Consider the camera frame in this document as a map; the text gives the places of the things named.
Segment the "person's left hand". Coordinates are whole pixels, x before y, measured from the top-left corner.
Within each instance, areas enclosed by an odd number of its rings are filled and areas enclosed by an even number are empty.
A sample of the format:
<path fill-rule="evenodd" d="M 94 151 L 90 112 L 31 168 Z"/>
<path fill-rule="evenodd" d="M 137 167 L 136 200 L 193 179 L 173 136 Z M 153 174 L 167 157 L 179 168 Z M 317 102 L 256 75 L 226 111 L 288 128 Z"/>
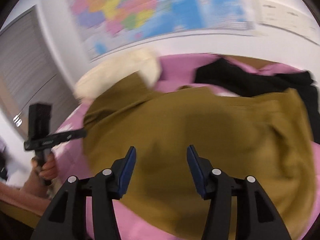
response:
<path fill-rule="evenodd" d="M 31 165 L 33 172 L 42 179 L 53 180 L 58 175 L 55 155 L 52 152 L 47 155 L 47 160 L 42 166 L 40 166 L 37 157 L 31 159 Z"/>

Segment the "left forearm peach sleeve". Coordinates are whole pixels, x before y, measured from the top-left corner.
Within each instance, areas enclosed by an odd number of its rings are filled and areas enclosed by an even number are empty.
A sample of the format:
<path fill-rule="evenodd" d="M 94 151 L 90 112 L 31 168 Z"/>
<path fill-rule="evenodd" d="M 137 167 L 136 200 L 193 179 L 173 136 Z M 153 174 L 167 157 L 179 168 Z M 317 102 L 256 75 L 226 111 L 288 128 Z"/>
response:
<path fill-rule="evenodd" d="M 42 216 L 50 204 L 47 191 L 48 187 L 43 185 L 39 175 L 32 171 L 20 189 L 1 182 L 1 201 Z"/>

